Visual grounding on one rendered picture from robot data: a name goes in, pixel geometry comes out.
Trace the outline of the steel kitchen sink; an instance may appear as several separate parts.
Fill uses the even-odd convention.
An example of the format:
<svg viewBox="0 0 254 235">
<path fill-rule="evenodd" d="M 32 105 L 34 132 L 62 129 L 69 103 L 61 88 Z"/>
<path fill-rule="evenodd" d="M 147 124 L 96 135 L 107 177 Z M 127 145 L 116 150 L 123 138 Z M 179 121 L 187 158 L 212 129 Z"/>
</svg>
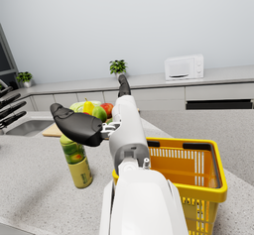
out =
<svg viewBox="0 0 254 235">
<path fill-rule="evenodd" d="M 30 120 L 6 132 L 9 136 L 33 137 L 53 124 L 51 120 Z"/>
</svg>

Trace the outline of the potted plant white pot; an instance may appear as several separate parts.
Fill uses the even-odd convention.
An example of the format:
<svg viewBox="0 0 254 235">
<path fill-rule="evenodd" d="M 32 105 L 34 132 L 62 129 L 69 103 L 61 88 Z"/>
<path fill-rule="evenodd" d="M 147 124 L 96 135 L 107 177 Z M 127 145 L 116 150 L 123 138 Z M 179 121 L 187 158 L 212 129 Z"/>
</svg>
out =
<svg viewBox="0 0 254 235">
<path fill-rule="evenodd" d="M 32 79 L 33 79 L 33 76 L 25 71 L 25 72 L 19 72 L 16 79 L 19 81 L 19 82 L 22 82 L 23 85 L 26 87 L 26 88 L 29 88 L 32 86 Z"/>
<path fill-rule="evenodd" d="M 110 73 L 120 76 L 126 72 L 127 62 L 124 59 L 116 59 L 110 62 Z"/>
</svg>

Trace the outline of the green apple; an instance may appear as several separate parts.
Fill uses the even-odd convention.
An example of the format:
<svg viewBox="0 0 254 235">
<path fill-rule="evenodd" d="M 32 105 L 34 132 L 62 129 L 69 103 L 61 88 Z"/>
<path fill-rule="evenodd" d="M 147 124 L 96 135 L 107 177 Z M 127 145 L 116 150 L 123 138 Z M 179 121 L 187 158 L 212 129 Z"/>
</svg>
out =
<svg viewBox="0 0 254 235">
<path fill-rule="evenodd" d="M 102 122 L 107 120 L 106 111 L 101 106 L 95 106 L 92 110 L 92 115 L 100 119 Z"/>
</svg>

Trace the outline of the yellow slatted basket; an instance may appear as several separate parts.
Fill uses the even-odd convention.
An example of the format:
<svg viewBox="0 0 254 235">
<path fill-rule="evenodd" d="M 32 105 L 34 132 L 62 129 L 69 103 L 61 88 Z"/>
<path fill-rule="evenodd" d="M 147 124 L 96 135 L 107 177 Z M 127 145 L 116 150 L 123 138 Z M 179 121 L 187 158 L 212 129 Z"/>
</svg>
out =
<svg viewBox="0 0 254 235">
<path fill-rule="evenodd" d="M 227 184 L 217 145 L 208 140 L 150 138 L 149 169 L 179 191 L 189 235 L 211 235 Z"/>
</svg>

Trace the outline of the dark window frame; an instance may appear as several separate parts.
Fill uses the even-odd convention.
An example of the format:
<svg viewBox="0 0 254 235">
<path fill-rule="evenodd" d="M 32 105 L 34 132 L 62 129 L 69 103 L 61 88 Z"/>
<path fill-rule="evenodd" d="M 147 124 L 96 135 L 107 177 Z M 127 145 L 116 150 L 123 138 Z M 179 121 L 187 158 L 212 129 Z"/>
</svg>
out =
<svg viewBox="0 0 254 235">
<path fill-rule="evenodd" d="M 18 89 L 20 84 L 16 79 L 17 73 L 18 69 L 14 57 L 0 24 L 0 80 L 6 85 L 12 86 L 13 89 Z"/>
</svg>

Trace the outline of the green tea bottle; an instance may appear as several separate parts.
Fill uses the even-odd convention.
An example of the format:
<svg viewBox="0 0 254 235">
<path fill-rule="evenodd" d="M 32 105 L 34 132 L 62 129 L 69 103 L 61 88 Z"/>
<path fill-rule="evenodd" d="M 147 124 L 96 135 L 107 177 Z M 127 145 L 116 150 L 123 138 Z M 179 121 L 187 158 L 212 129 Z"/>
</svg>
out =
<svg viewBox="0 0 254 235">
<path fill-rule="evenodd" d="M 88 187 L 92 183 L 92 174 L 84 146 L 65 135 L 61 135 L 60 142 L 74 185 Z"/>
</svg>

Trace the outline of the white microwave oven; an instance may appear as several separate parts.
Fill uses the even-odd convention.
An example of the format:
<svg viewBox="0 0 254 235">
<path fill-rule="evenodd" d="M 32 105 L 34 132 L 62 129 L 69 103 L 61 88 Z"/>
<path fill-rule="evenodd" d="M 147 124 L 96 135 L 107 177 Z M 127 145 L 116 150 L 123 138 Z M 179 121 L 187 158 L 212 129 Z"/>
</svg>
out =
<svg viewBox="0 0 254 235">
<path fill-rule="evenodd" d="M 166 59 L 165 78 L 166 81 L 203 78 L 203 55 Z"/>
</svg>

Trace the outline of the yellow pear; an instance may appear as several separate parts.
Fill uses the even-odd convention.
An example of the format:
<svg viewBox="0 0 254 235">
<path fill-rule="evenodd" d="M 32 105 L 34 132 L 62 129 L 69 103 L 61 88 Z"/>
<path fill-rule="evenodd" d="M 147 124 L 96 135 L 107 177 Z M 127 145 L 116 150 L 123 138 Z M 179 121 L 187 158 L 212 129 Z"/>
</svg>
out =
<svg viewBox="0 0 254 235">
<path fill-rule="evenodd" d="M 82 112 L 91 115 L 93 109 L 94 109 L 93 103 L 91 101 L 85 100 Z"/>
</svg>

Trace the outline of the red apple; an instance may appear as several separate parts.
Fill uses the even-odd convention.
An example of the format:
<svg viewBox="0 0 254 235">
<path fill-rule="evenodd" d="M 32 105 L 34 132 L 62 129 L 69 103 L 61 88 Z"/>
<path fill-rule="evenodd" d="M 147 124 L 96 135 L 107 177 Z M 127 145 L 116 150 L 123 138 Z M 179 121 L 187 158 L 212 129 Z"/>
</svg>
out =
<svg viewBox="0 0 254 235">
<path fill-rule="evenodd" d="M 105 110 L 107 118 L 110 119 L 112 117 L 112 109 L 114 105 L 111 103 L 102 103 L 101 107 Z"/>
</svg>

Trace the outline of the green cabbage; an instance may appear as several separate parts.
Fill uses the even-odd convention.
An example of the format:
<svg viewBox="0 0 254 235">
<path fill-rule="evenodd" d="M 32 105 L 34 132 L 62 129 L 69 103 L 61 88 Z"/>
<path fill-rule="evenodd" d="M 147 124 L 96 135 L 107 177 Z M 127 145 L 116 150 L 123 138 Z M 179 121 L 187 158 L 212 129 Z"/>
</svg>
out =
<svg viewBox="0 0 254 235">
<path fill-rule="evenodd" d="M 99 105 L 101 105 L 101 102 L 100 102 L 100 101 L 96 101 L 96 100 L 92 100 L 91 103 L 92 103 L 94 106 L 99 106 Z M 76 102 L 76 103 L 73 103 L 73 104 L 70 106 L 70 109 L 73 110 L 74 112 L 82 112 L 82 111 L 83 111 L 83 105 L 84 105 L 83 102 Z"/>
</svg>

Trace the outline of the grey kitchen counter cabinets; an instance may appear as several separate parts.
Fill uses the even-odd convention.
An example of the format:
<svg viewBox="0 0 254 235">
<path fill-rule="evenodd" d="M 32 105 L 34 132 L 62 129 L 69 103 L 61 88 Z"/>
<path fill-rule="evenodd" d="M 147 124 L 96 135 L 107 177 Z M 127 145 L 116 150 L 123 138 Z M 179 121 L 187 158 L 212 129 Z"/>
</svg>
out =
<svg viewBox="0 0 254 235">
<path fill-rule="evenodd" d="M 184 110 L 191 101 L 250 99 L 254 101 L 254 65 L 209 68 L 201 79 L 165 80 L 161 73 L 128 78 L 137 107 L 144 110 Z M 114 77 L 47 83 L 21 88 L 30 111 L 47 111 L 60 103 L 84 99 L 113 103 L 118 93 Z"/>
</svg>

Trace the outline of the wooden cutting board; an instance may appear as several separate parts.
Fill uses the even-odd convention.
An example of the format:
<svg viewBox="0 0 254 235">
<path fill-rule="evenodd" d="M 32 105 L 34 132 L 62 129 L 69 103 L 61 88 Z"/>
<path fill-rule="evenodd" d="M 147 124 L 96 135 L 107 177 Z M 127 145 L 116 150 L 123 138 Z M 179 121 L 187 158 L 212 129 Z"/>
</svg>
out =
<svg viewBox="0 0 254 235">
<path fill-rule="evenodd" d="M 59 107 L 54 113 L 55 124 L 43 132 L 47 137 L 60 137 L 62 134 L 70 137 L 73 141 L 81 143 L 89 140 L 98 141 L 101 138 L 103 125 L 111 122 L 120 123 L 123 119 L 134 118 L 139 115 L 134 107 L 114 106 L 112 117 L 105 122 L 82 112 L 74 112 L 71 109 Z"/>
</svg>

